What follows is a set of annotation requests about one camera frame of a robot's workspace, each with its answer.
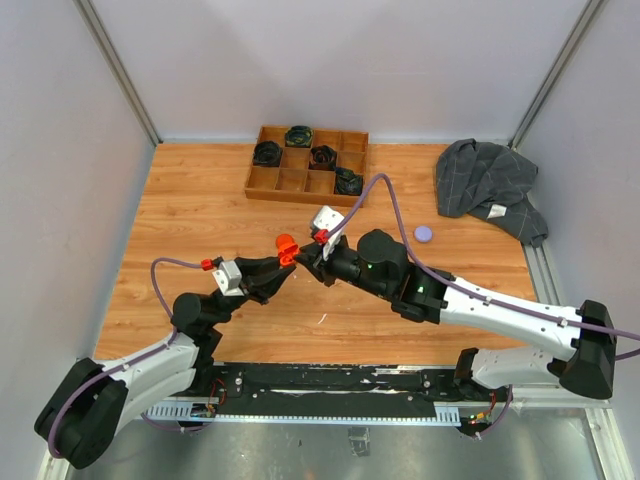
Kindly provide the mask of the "lilac earbud charging case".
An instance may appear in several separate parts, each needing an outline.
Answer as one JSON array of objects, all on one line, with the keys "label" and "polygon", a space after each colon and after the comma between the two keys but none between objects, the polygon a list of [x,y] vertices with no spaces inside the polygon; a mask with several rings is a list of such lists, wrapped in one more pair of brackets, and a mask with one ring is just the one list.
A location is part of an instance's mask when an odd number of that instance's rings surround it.
[{"label": "lilac earbud charging case", "polygon": [[433,238],[432,230],[425,225],[421,225],[415,228],[413,232],[414,238],[420,243],[428,243]]}]

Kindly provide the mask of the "orange earbud charging case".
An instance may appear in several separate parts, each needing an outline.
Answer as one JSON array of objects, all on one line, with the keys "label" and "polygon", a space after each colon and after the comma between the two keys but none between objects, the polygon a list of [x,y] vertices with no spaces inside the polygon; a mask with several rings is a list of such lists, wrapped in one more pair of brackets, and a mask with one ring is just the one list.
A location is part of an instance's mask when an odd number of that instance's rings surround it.
[{"label": "orange earbud charging case", "polygon": [[295,241],[293,237],[289,234],[281,234],[276,238],[276,247],[278,249],[282,249],[294,244]]}]

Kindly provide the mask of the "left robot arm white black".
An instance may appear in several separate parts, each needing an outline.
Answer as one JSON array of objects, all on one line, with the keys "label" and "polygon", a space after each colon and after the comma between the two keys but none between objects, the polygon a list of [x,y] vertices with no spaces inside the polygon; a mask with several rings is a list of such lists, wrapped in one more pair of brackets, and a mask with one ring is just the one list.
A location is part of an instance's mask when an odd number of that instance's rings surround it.
[{"label": "left robot arm white black", "polygon": [[212,354],[222,338],[216,325],[249,301],[268,303],[296,269],[277,257],[204,259],[195,267],[210,272],[217,287],[164,304],[172,325],[168,336],[120,359],[85,357],[69,369],[34,423],[53,458],[85,468],[157,402],[186,390],[207,393],[214,383]]}]

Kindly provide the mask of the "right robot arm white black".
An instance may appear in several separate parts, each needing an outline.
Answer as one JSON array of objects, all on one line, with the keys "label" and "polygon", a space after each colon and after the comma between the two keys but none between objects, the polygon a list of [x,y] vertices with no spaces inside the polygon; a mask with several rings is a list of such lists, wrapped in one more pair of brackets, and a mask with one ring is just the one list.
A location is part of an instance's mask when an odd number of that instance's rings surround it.
[{"label": "right robot arm white black", "polygon": [[445,271],[426,273],[410,261],[405,245],[379,229],[361,237],[355,248],[346,239],[334,246],[311,243],[295,259],[325,285],[349,283],[388,301],[404,319],[478,328],[522,342],[520,348],[463,350],[452,377],[463,399],[516,384],[558,384],[596,400],[613,395],[617,341],[602,303],[546,305]]}]

